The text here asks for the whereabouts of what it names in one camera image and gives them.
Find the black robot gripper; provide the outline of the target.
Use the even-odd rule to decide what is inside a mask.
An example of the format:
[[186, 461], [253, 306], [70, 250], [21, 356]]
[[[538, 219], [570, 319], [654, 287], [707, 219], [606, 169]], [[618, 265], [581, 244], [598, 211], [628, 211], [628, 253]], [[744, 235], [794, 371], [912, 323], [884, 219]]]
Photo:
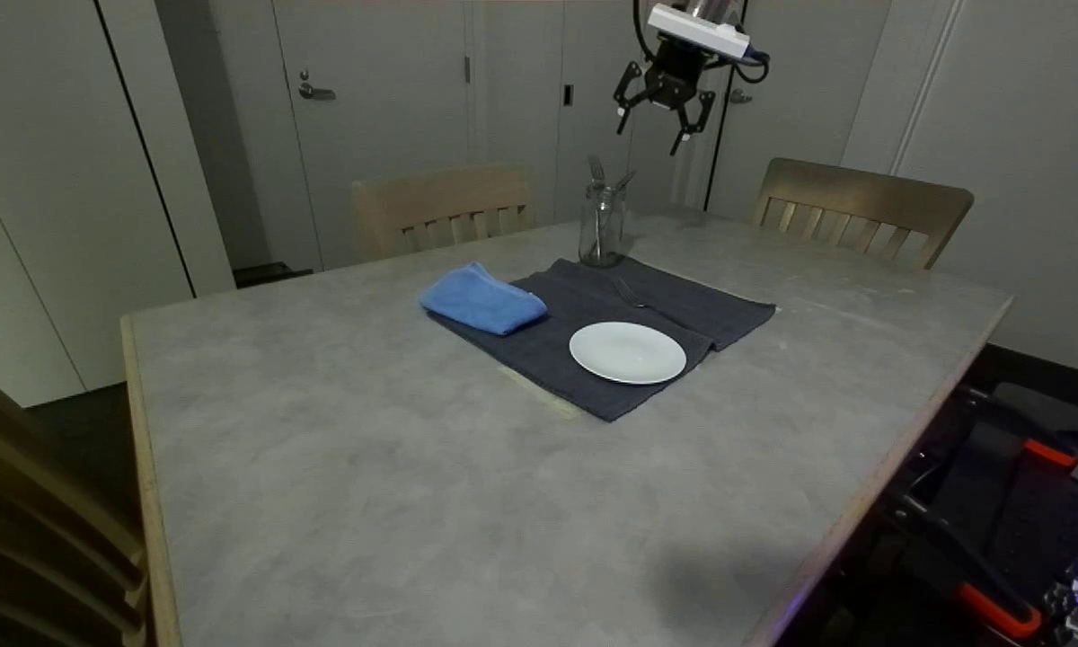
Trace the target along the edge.
[[644, 100], [644, 89], [650, 100], [670, 104], [681, 120], [676, 141], [670, 156], [676, 156], [694, 133], [707, 125], [715, 94], [701, 89], [706, 72], [706, 50], [687, 39], [664, 39], [644, 77], [639, 62], [628, 62], [611, 100], [618, 110], [618, 129], [627, 133], [627, 123], [634, 110]]

